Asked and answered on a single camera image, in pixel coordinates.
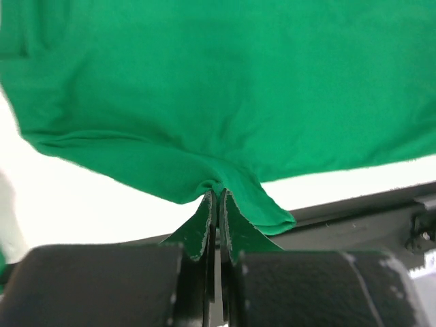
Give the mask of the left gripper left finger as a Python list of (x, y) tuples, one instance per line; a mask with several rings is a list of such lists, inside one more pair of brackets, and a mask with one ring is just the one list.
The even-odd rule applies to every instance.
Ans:
[(208, 326), (217, 199), (157, 244), (45, 245), (6, 285), (8, 326)]

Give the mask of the green t shirt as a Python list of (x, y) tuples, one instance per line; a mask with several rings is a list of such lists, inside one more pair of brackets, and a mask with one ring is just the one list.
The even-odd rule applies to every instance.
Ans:
[(263, 183), (435, 153), (435, 2), (2, 1), (1, 86), (41, 154), (275, 235)]

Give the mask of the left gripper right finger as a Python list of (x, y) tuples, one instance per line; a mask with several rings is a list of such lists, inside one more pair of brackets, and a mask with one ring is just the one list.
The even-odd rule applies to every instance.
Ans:
[(286, 251), (223, 191), (223, 319), (229, 326), (428, 326), (405, 266), (381, 251)]

